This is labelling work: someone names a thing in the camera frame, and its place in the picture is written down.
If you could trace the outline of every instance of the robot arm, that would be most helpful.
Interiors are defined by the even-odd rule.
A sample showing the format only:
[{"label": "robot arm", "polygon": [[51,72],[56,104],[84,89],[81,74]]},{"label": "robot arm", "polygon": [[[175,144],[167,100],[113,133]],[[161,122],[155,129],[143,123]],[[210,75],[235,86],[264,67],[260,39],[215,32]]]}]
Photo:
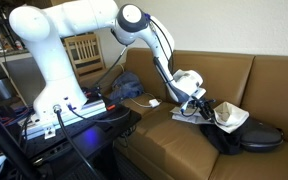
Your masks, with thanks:
[{"label": "robot arm", "polygon": [[46,81],[46,87],[34,101],[34,109],[41,120],[56,120],[55,105],[71,105],[81,109],[86,97],[81,91],[60,37],[110,28],[123,45],[143,39],[154,55],[155,66],[166,82],[176,102],[199,99],[205,90],[195,71],[177,71],[171,75],[168,61],[174,40],[166,28],[153,16],[127,4],[118,9],[113,0],[80,0],[44,10],[22,6],[12,11],[10,24],[33,55]]}]

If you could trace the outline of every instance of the wooden chair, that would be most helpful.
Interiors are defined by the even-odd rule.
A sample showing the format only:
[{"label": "wooden chair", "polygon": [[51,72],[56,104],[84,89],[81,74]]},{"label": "wooden chair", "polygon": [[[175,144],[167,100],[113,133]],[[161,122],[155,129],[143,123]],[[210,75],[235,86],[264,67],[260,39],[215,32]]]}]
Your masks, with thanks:
[{"label": "wooden chair", "polygon": [[105,69],[96,34],[68,37],[64,42],[78,82],[90,73]]}]

